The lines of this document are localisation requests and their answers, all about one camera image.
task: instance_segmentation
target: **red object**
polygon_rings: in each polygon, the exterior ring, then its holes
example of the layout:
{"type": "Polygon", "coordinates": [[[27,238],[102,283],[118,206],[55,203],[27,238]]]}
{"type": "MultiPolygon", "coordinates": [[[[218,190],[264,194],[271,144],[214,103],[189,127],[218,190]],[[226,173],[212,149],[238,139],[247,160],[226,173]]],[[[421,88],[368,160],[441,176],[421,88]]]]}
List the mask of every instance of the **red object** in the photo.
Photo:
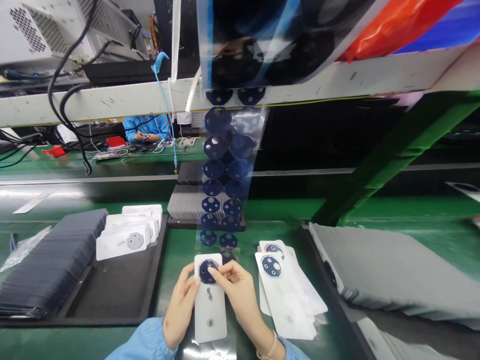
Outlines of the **red object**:
{"type": "Polygon", "coordinates": [[[110,145],[111,148],[125,145],[125,140],[123,140],[121,136],[109,137],[106,139],[106,142],[108,143],[108,145],[110,145]]]}
{"type": "Polygon", "coordinates": [[[65,155],[65,150],[60,145],[55,145],[53,149],[41,151],[44,155],[47,155],[52,158],[58,158],[59,156],[65,155]]]}
{"type": "Polygon", "coordinates": [[[340,61],[389,55],[417,40],[462,0],[390,0],[340,61]]]}

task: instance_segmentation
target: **bracelet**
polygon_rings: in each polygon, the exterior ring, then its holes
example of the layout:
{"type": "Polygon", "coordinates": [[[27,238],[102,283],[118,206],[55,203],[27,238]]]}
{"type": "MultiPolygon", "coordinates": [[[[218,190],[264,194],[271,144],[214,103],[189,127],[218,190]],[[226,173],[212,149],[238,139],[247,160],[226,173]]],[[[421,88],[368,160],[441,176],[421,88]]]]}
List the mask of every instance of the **bracelet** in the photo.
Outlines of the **bracelet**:
{"type": "Polygon", "coordinates": [[[266,356],[260,356],[259,351],[256,351],[256,357],[259,358],[260,360],[272,360],[271,356],[274,354],[275,350],[275,345],[277,345],[277,333],[273,331],[273,345],[271,346],[270,351],[266,356]]]}

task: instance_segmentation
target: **worker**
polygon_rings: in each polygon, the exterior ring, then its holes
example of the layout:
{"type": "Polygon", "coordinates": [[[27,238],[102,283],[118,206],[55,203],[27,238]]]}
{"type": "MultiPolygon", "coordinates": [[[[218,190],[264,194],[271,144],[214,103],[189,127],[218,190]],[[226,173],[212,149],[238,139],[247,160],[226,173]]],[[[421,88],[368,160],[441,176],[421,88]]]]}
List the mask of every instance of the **worker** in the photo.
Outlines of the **worker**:
{"type": "Polygon", "coordinates": [[[170,137],[167,115],[126,117],[123,122],[126,139],[129,142],[156,142],[170,137]]]}
{"type": "MultiPolygon", "coordinates": [[[[194,263],[183,268],[173,288],[165,317],[145,320],[131,338],[114,350],[106,360],[170,360],[177,354],[192,316],[195,296],[200,288],[200,278],[189,277],[194,263]]],[[[208,271],[225,290],[236,319],[256,348],[259,359],[307,360],[308,357],[295,345],[278,336],[264,323],[257,305],[252,275],[231,260],[218,270],[208,271]]]]}

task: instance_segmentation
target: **blue sleeve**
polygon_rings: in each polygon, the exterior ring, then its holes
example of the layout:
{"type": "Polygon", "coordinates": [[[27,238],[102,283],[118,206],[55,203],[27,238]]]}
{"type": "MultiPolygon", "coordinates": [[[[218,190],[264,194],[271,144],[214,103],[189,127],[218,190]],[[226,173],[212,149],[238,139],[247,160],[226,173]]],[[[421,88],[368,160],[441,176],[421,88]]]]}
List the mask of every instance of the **blue sleeve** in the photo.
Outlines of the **blue sleeve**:
{"type": "Polygon", "coordinates": [[[310,360],[310,358],[305,355],[302,350],[293,345],[291,342],[278,335],[277,338],[285,347],[285,360],[310,360]]]}
{"type": "Polygon", "coordinates": [[[167,346],[163,323],[163,317],[148,318],[105,360],[173,360],[178,347],[172,351],[167,346]]]}
{"type": "Polygon", "coordinates": [[[162,139],[166,139],[166,138],[169,138],[170,135],[170,127],[168,125],[169,123],[169,118],[167,117],[167,115],[163,114],[163,115],[160,115],[158,118],[157,118],[157,123],[158,123],[158,128],[160,129],[160,137],[162,139]]]}
{"type": "MultiPolygon", "coordinates": [[[[123,127],[125,129],[133,129],[136,126],[134,117],[126,117],[123,121],[123,127]]],[[[129,142],[134,142],[134,136],[137,134],[137,130],[127,130],[125,131],[126,139],[129,142]]]]}

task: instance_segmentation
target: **green workbench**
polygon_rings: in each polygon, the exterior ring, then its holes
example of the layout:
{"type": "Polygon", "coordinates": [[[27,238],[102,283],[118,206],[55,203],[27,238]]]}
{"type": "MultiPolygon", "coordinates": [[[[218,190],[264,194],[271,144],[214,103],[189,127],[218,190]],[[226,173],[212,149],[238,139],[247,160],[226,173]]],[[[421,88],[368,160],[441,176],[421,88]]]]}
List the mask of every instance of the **green workbench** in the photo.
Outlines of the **green workbench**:
{"type": "MultiPolygon", "coordinates": [[[[72,179],[86,178],[83,165],[82,154],[79,151],[69,151],[59,157],[49,157],[42,153],[42,150],[50,150],[52,146],[38,146],[32,152],[38,156],[38,160],[33,160],[29,155],[17,165],[0,169],[0,181],[12,180],[32,180],[32,179],[72,179]]],[[[191,147],[176,147],[176,154],[179,163],[184,161],[204,160],[207,156],[204,153],[204,139],[197,138],[195,145],[191,147]]],[[[23,151],[1,162],[1,165],[9,165],[18,161],[23,151]]],[[[88,159],[93,158],[96,153],[86,154],[88,159]]],[[[153,151],[126,153],[123,156],[90,161],[92,165],[91,178],[124,177],[132,175],[155,176],[155,175],[173,175],[174,149],[166,147],[160,153],[153,151]]]]}
{"type": "MultiPolygon", "coordinates": [[[[134,192],[137,192],[137,189],[142,188],[142,183],[144,182],[134,181],[130,182],[129,186],[134,186],[134,192]]],[[[150,193],[148,200],[142,198],[137,201],[125,201],[122,197],[114,195],[98,197],[96,194],[103,191],[102,186],[104,184],[98,183],[85,188],[85,184],[70,183],[0,187],[0,263],[9,253],[10,232],[16,233],[19,239],[24,239],[48,225],[55,225],[65,214],[99,208],[107,208],[111,214],[118,214],[122,211],[123,205],[158,201],[165,210],[167,208],[161,192],[150,193]],[[48,191],[54,193],[30,212],[12,214],[35,195],[48,191]]],[[[322,201],[317,198],[248,201],[245,210],[246,231],[238,234],[241,248],[239,262],[252,273],[256,290],[258,272],[254,253],[257,251],[257,244],[260,240],[277,239],[295,248],[300,266],[312,284],[319,288],[315,269],[308,260],[303,239],[298,237],[297,229],[302,223],[301,219],[310,218],[322,201]]],[[[478,213],[480,203],[453,190],[445,196],[374,196],[352,213],[346,225],[400,231],[412,235],[479,281],[480,232],[467,221],[469,217],[478,213]]],[[[193,261],[195,236],[195,230],[171,229],[168,232],[155,309],[157,316],[165,314],[180,270],[185,264],[193,261]]],[[[263,318],[270,327],[273,327],[271,318],[267,316],[263,318]]],[[[319,356],[332,360],[355,357],[350,353],[349,346],[331,312],[317,316],[315,328],[317,336],[313,341],[293,341],[312,359],[319,356]]],[[[132,327],[2,328],[0,359],[104,359],[113,349],[124,343],[134,330],[132,327]]],[[[237,327],[236,333],[238,358],[255,358],[254,349],[243,331],[237,327]]]]}

